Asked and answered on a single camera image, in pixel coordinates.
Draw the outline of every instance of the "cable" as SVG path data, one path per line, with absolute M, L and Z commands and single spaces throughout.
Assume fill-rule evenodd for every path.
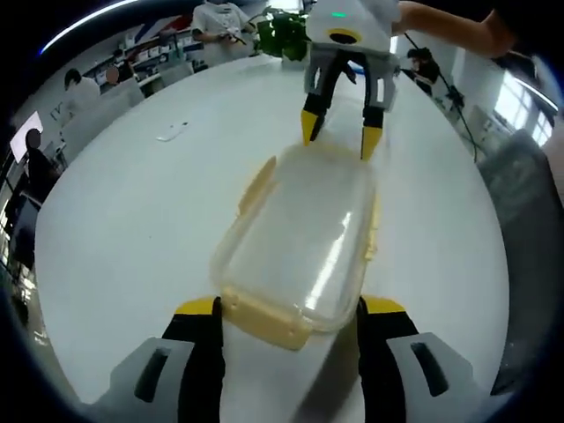
M 405 38 L 407 38 L 407 40 L 417 49 L 420 50 L 419 46 L 417 44 L 415 44 L 415 41 L 412 40 L 412 37 L 410 37 L 407 33 L 404 34 Z M 442 75 L 441 72 L 441 67 L 439 66 L 439 77 L 441 78 L 441 81 L 444 83 L 445 86 L 447 86 L 447 89 L 449 90 L 449 93 L 451 93 L 451 89 L 455 89 L 457 93 L 460 93 L 456 87 L 454 85 L 451 85 L 447 82 L 447 80 L 445 79 L 445 77 Z M 460 118 L 462 119 L 462 123 L 464 124 L 464 127 L 466 128 L 466 131 L 468 132 L 468 136 L 470 137 L 470 142 L 472 144 L 472 147 L 474 148 L 474 163 L 476 163 L 478 161 L 478 150 L 480 150 L 481 152 L 484 152 L 484 149 L 482 149 L 482 147 L 480 147 L 478 144 L 476 144 L 476 141 L 474 140 L 474 136 L 472 135 L 470 128 L 468 128 L 468 123 L 466 122 L 466 119 L 464 119 L 464 115 L 462 114 L 462 109 L 460 108 L 460 106 L 458 105 L 458 102 L 453 100 L 453 105 L 456 108 L 456 111 L 458 112 L 458 114 L 460 115 Z

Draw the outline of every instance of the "round white table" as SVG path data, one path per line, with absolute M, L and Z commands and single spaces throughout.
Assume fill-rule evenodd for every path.
M 362 80 L 339 80 L 325 137 L 360 151 Z M 374 157 L 379 251 L 363 291 L 401 303 L 473 366 L 489 392 L 508 326 L 501 230 L 471 155 L 431 100 L 400 76 Z M 215 294 L 210 256 L 261 165 L 301 141 L 302 73 L 266 57 L 201 72 L 116 120 L 70 164 L 37 220 L 36 272 L 48 335 L 79 398 L 159 337 L 184 301 Z M 171 124 L 188 128 L 164 143 Z M 296 413 L 333 337 L 283 351 L 225 324 L 224 422 Z M 357 380 L 335 421 L 363 421 Z

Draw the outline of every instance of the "black slot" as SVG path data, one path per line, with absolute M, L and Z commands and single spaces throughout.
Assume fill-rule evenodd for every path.
M 152 354 L 135 387 L 135 396 L 140 400 L 152 403 L 160 374 L 168 360 L 168 354 L 170 350 L 164 348 L 159 348 Z
M 412 344 L 412 351 L 423 369 L 431 397 L 438 397 L 449 389 L 447 378 L 429 348 L 423 343 Z

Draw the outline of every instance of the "transparent container lid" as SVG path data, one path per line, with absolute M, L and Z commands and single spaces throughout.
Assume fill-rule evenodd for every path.
M 226 319 L 291 349 L 276 337 L 342 328 L 373 251 L 374 215 L 374 174 L 357 152 L 295 145 L 269 160 L 211 260 Z

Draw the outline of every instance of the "potted plant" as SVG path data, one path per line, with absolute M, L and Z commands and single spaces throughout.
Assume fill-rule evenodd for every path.
M 308 15 L 303 11 L 292 13 L 267 7 L 258 17 L 263 17 L 256 24 L 258 47 L 267 55 L 281 57 L 283 63 L 300 63 L 303 67 L 308 55 Z

